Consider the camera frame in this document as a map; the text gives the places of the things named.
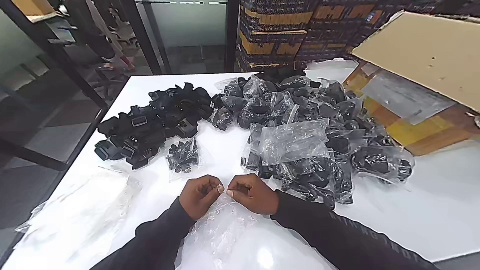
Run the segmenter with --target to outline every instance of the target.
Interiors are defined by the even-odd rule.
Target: cardboard sheet
[[[352,51],[480,111],[480,24],[403,12]]]

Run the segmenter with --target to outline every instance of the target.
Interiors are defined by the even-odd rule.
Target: white table
[[[345,72],[348,75],[351,70],[342,68],[338,74],[329,76],[345,78]],[[214,87],[215,82],[238,76],[248,78],[250,75],[133,76],[105,119],[116,116],[121,111],[128,112],[131,105],[147,105],[148,92],[151,91],[164,90],[175,84],[183,86],[184,82],[190,82],[194,87],[201,86],[213,95],[219,92]],[[313,79],[317,76],[312,72],[308,75]],[[200,123],[197,141],[200,149],[208,149],[208,164],[196,174],[215,175],[225,186],[228,185],[235,174],[243,172],[240,156],[248,136],[249,132],[239,127],[220,132],[210,123]],[[98,132],[92,135],[52,197],[65,193],[75,181],[79,181],[79,175],[85,171],[97,166],[112,165],[101,161],[93,152],[94,144],[103,139],[105,137]],[[159,154],[149,166],[134,172],[127,169],[129,164],[125,161],[113,163],[117,168],[125,169],[131,179],[140,180],[143,188],[132,201],[121,229],[114,236],[104,237],[105,241],[101,244],[103,250],[109,249],[109,252],[113,252],[124,245],[134,236],[136,226],[157,218],[180,194],[184,181],[168,181],[170,172],[164,156]],[[354,204],[337,204],[336,212],[387,234],[392,240],[431,261],[479,251],[479,157],[480,144],[464,142],[450,150],[417,157],[413,175],[405,185],[384,185],[368,179],[354,179]],[[267,235],[264,239],[257,240],[269,241]],[[85,269],[101,259],[92,255],[90,261],[84,264],[72,260],[58,262],[58,256],[50,253],[49,250],[42,250],[42,255],[39,255],[38,251],[31,248],[19,247],[3,269],[27,269],[33,266],[35,269]]]

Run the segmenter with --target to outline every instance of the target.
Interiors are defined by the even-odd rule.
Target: black sleeve
[[[140,224],[132,240],[91,270],[175,269],[180,242],[194,224],[177,197],[160,217]]]
[[[431,262],[384,233],[339,216],[323,204],[276,192],[280,199],[278,211],[271,218],[297,231],[339,270],[437,270]]]

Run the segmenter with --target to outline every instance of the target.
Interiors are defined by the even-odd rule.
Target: pile of black accessories
[[[168,167],[175,173],[191,172],[192,166],[198,165],[198,147],[194,138],[171,145],[168,153]]]
[[[126,158],[132,169],[138,169],[148,164],[167,138],[195,136],[197,122],[213,113],[207,91],[193,89],[191,83],[185,83],[183,89],[175,85],[148,95],[152,99],[148,106],[132,106],[129,113],[121,112],[98,124],[98,132],[107,137],[95,145],[102,160]]]
[[[262,178],[282,181],[284,191],[300,193],[306,200],[353,203],[352,175],[375,176],[385,183],[400,183],[412,173],[411,155],[395,146],[382,125],[363,108],[362,99],[332,80],[315,82],[291,67],[267,69],[248,80],[222,82],[223,95],[214,97],[221,115],[214,126],[225,130],[236,118],[252,132],[251,150],[240,161]],[[266,166],[261,158],[262,127],[328,118],[325,145],[330,157],[310,157]]]

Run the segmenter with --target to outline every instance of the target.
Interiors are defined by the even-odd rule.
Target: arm
[[[258,176],[237,175],[227,194],[257,214],[269,214],[280,225],[297,231],[340,270],[437,269],[417,253],[402,248],[385,234],[339,216],[323,204],[271,190]]]
[[[91,270],[175,269],[180,241],[194,224],[176,198],[160,217],[140,224],[132,240]]]
[[[189,179],[169,209],[140,224],[132,240],[91,270],[175,269],[181,240],[223,190],[220,180],[210,175]]]
[[[271,215],[285,228],[297,231],[340,270],[437,269],[417,253],[401,247],[384,233],[339,216],[320,203],[307,202],[276,190],[278,210]]]

